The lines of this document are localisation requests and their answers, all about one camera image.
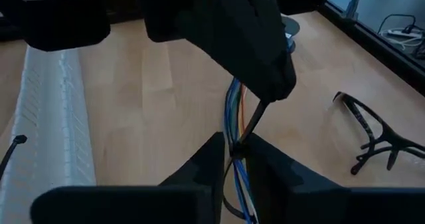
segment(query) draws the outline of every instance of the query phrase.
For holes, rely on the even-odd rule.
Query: black cable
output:
[[[233,159],[231,159],[230,161],[229,161],[229,163],[228,163],[228,165],[227,165],[227,167],[226,167],[226,171],[224,172],[224,182],[226,181],[226,176],[227,176],[227,173],[228,173],[228,171],[229,171],[229,169],[230,169],[230,167],[232,166],[232,164],[233,164]],[[243,191],[242,191],[242,187],[239,185],[238,186],[238,189],[239,190],[241,190],[241,193],[243,193]],[[242,195],[242,200],[243,200],[243,203],[244,203],[244,205],[246,206],[246,208],[248,208],[248,206],[247,206],[247,204],[246,204],[246,199],[245,199],[245,196],[244,195]],[[243,212],[241,212],[241,210],[238,210],[237,208],[235,208],[232,204],[230,204],[229,202],[228,202],[228,200],[227,200],[227,198],[226,198],[226,196],[223,194],[223,203],[224,203],[224,206],[226,207],[226,209],[231,213],[231,214],[233,214],[234,216],[236,216],[236,217],[238,217],[238,218],[240,218],[240,219],[242,219],[242,220],[246,220],[246,218],[245,218],[245,215],[244,215],[244,213]],[[251,218],[251,222],[252,223],[256,223],[256,219],[255,219],[255,216],[253,216],[253,215],[250,215],[250,218]]]
[[[378,35],[381,32],[381,29],[383,28],[383,25],[385,24],[386,20],[388,18],[390,18],[390,17],[411,17],[411,18],[413,18],[413,23],[411,25],[415,25],[416,24],[416,17],[414,15],[405,15],[405,14],[391,14],[391,15],[387,15],[385,17],[385,19],[382,21],[381,25],[379,26],[379,29],[378,29],[378,32],[377,32]]]
[[[251,117],[250,122],[248,123],[244,133],[238,140],[238,144],[243,144],[246,140],[246,138],[254,131],[255,127],[257,126],[258,122],[260,121],[261,117],[264,114],[264,111],[266,111],[267,106],[269,103],[263,103],[260,101],[257,105],[257,108],[254,111],[254,114]]]
[[[3,158],[3,160],[1,160],[1,164],[0,164],[0,181],[1,181],[1,178],[3,177],[3,174],[5,172],[5,169],[7,167],[7,163],[11,159],[12,153],[15,150],[16,146],[18,144],[23,144],[26,141],[27,141],[27,137],[25,135],[18,135],[18,136],[16,136],[13,139],[13,142],[9,146],[9,149],[6,152],[5,157]]]

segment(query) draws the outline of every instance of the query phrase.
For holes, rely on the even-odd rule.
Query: power strip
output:
[[[407,38],[407,39],[413,39],[413,38],[418,38],[418,39],[422,39],[422,33],[403,33],[402,31],[393,31],[393,30],[388,30],[388,35],[392,35],[395,37],[403,37],[403,38]]]

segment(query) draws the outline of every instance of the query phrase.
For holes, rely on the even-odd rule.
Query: desk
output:
[[[293,18],[301,25],[292,55],[297,86],[269,106],[255,132],[341,185],[424,187],[425,162],[408,154],[392,171],[382,154],[352,176],[364,134],[337,114],[332,99],[346,92],[425,145],[425,98],[319,13]],[[142,21],[122,23],[99,45],[81,49],[80,62],[99,184],[158,184],[222,130],[232,77],[187,41],[153,43]],[[246,120],[257,102],[248,93]],[[234,193],[230,178],[225,193]],[[234,221],[223,215],[223,223]]]

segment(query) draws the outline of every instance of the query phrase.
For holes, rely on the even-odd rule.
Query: wooden table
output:
[[[301,25],[292,55],[297,86],[267,109],[255,132],[341,185],[424,187],[425,162],[408,154],[392,171],[381,154],[351,175],[366,135],[332,99],[337,91],[351,94],[425,145],[425,98],[319,13],[293,18]],[[153,43],[142,21],[122,23],[81,49],[80,61],[99,184],[158,184],[222,130],[232,77],[187,41]],[[248,93],[246,120],[257,101]],[[231,178],[225,193],[234,195]],[[223,223],[234,222],[223,215]]]

